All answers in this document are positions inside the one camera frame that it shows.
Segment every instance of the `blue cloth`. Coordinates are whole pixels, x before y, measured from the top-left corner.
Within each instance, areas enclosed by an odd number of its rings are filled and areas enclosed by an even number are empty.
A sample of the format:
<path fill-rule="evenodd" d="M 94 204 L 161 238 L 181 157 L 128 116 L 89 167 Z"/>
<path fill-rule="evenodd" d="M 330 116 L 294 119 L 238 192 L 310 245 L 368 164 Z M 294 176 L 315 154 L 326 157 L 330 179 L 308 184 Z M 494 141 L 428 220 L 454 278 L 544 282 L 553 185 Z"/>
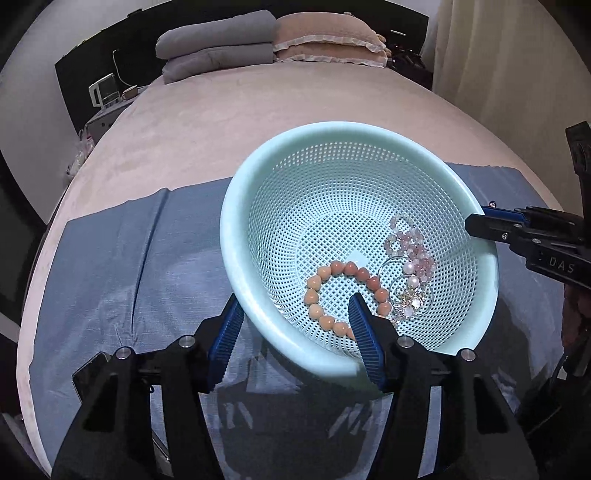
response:
<path fill-rule="evenodd" d="M 451 165 L 481 203 L 544 206 L 520 172 Z M 66 225 L 47 279 L 30 366 L 51 464 L 79 401 L 71 375 L 98 351 L 160 349 L 218 315 L 230 293 L 219 248 L 229 179 L 161 190 Z M 498 245 L 499 300 L 477 348 L 512 408 L 559 359 L 562 286 Z M 202 397 L 227 478 L 365 479 L 391 397 L 313 378 L 245 321 L 224 381 Z M 165 441 L 159 390 L 152 428 Z M 429 430 L 422 473 L 438 429 Z"/>

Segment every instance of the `bed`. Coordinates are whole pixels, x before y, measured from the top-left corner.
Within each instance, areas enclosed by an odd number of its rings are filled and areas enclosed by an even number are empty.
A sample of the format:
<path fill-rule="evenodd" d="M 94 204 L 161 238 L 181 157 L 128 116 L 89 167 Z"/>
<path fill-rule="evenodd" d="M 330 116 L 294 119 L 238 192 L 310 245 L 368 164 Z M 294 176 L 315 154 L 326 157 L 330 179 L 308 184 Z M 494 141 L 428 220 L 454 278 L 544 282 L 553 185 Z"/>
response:
<path fill-rule="evenodd" d="M 560 209 L 499 139 L 390 69 L 291 62 L 222 70 L 170 85 L 155 80 L 118 118 L 73 180 L 32 276 L 18 343 L 17 382 L 28 435 L 48 472 L 51 462 L 35 418 L 29 367 L 47 277 L 66 223 L 163 187 L 173 190 L 231 177 L 249 153 L 280 132 L 332 120 L 390 129 L 448 163 L 516 169 L 546 205 Z M 555 312 L 561 300 L 556 299 Z M 540 334 L 552 336 L 554 350 L 560 347 L 555 326 Z M 532 376 L 539 373 L 533 370 Z"/>

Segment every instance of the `headboard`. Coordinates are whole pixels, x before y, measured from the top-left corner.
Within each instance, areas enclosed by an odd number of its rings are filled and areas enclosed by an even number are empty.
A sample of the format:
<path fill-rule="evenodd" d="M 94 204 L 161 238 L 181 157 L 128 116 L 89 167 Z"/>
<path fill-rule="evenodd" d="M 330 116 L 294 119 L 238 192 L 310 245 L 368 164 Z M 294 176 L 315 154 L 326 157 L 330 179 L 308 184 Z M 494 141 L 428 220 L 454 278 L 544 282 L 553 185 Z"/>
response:
<path fill-rule="evenodd" d="M 267 9 L 277 18 L 302 11 L 351 12 L 388 40 L 420 50 L 428 17 L 386 0 L 171 0 L 102 30 L 75 47 L 56 63 L 61 94 L 76 131 L 98 111 L 90 102 L 88 87 L 115 73 L 112 52 L 121 78 L 132 85 L 147 85 L 162 74 L 165 63 L 155 56 L 158 37 L 172 28 L 221 20 Z M 405 36 L 397 35 L 398 31 Z M 126 88 L 119 85 L 120 91 Z"/>

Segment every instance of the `peach bead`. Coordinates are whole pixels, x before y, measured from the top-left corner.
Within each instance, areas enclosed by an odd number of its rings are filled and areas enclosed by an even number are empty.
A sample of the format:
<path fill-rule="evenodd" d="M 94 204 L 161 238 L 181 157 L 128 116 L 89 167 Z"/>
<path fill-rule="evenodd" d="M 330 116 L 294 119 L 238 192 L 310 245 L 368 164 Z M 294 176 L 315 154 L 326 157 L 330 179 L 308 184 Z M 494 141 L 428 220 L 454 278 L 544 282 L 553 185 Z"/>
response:
<path fill-rule="evenodd" d="M 337 337 L 344 337 L 347 335 L 347 329 L 349 328 L 349 324 L 346 322 L 335 322 L 333 325 L 333 332 Z"/>
<path fill-rule="evenodd" d="M 378 303 L 383 303 L 388 300 L 388 290 L 385 288 L 379 288 L 374 293 L 375 301 Z"/>
<path fill-rule="evenodd" d="M 319 267 L 316 270 L 316 274 L 322 279 L 322 281 L 327 281 L 330 278 L 332 270 L 330 267 Z"/>
<path fill-rule="evenodd" d="M 312 290 L 320 290 L 320 287 L 322 286 L 322 279 L 320 278 L 320 275 L 313 275 L 312 277 L 308 278 L 306 285 Z"/>
<path fill-rule="evenodd" d="M 385 317 L 392 311 L 392 306 L 387 302 L 380 303 L 378 305 L 378 315 L 381 317 Z"/>
<path fill-rule="evenodd" d="M 355 265 L 354 262 L 347 262 L 347 264 L 345 265 L 345 269 L 343 270 L 343 273 L 348 277 L 352 277 L 357 273 L 357 265 Z"/>
<path fill-rule="evenodd" d="M 357 281 L 360 282 L 368 281 L 370 277 L 371 274 L 369 273 L 369 270 L 367 268 L 360 268 L 359 270 L 357 270 L 357 273 L 355 274 L 355 278 L 357 279 Z"/>
<path fill-rule="evenodd" d="M 328 332 L 335 324 L 335 318 L 330 315 L 323 315 L 318 319 L 318 323 L 325 332 Z"/>
<path fill-rule="evenodd" d="M 304 303 L 306 305 L 312 305 L 313 303 L 318 303 L 318 300 L 320 300 L 318 293 L 316 292 L 316 290 L 312 290 L 311 288 L 304 295 Z"/>
<path fill-rule="evenodd" d="M 365 284 L 371 291 L 376 291 L 382 288 L 379 282 L 379 277 L 371 277 L 367 282 L 365 282 Z"/>
<path fill-rule="evenodd" d="M 332 270 L 333 276 L 338 277 L 345 269 L 345 264 L 338 260 L 334 260 L 333 262 L 330 262 L 330 269 Z"/>
<path fill-rule="evenodd" d="M 310 305 L 310 308 L 308 309 L 308 315 L 312 320 L 318 320 L 324 315 L 324 308 L 314 303 Z"/>

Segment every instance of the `basket mesh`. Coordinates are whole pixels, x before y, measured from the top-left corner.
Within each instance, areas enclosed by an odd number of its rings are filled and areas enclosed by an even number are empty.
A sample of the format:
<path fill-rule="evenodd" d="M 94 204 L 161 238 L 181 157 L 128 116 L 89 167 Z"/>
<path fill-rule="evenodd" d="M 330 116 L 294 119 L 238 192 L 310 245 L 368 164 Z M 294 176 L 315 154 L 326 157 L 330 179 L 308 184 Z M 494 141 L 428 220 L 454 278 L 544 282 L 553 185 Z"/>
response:
<path fill-rule="evenodd" d="M 308 317 L 306 280 L 319 266 L 346 261 L 352 252 L 365 256 L 375 274 L 387 259 L 383 243 L 392 233 L 392 215 L 413 220 L 437 261 L 431 308 L 401 323 L 398 333 L 436 349 L 456 331 L 470 308 L 477 276 L 464 219 L 425 171 L 395 152 L 355 142 L 311 145 L 278 159 L 252 203 L 248 238 L 253 262 L 270 298 L 294 328 L 330 351 L 361 358 L 356 343 L 323 331 Z M 401 275 L 400 267 L 385 269 L 384 287 Z M 366 287 L 342 275 L 323 285 L 319 303 L 326 314 L 347 321 L 349 298 L 357 291 L 375 312 Z"/>

